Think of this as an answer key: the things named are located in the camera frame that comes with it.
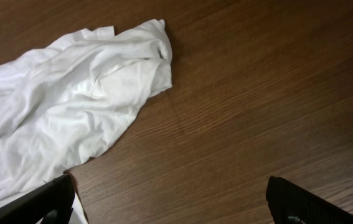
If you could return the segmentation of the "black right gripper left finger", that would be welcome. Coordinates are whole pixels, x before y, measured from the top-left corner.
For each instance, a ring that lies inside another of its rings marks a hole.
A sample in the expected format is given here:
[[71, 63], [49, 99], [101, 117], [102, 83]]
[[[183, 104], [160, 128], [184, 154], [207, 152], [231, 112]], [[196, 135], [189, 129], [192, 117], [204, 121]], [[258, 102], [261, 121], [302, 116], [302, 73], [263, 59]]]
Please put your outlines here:
[[0, 208], [0, 224], [68, 224], [75, 191], [69, 175], [45, 185]]

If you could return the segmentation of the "white t-shirt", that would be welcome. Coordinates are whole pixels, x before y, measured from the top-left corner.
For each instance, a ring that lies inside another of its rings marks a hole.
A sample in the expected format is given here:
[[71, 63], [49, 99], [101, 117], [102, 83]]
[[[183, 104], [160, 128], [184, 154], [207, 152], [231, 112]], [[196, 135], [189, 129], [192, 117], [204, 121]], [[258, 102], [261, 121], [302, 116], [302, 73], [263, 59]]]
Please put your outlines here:
[[171, 87], [165, 26], [82, 29], [0, 65], [0, 207], [101, 156]]

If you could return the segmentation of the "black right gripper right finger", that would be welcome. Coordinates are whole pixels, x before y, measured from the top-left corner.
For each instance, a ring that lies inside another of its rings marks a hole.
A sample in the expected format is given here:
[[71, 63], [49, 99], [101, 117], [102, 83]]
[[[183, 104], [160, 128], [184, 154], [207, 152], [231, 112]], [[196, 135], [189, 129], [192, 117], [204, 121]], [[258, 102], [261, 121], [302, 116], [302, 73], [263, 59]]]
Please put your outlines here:
[[282, 178], [271, 176], [266, 201], [275, 224], [353, 224], [353, 215]]

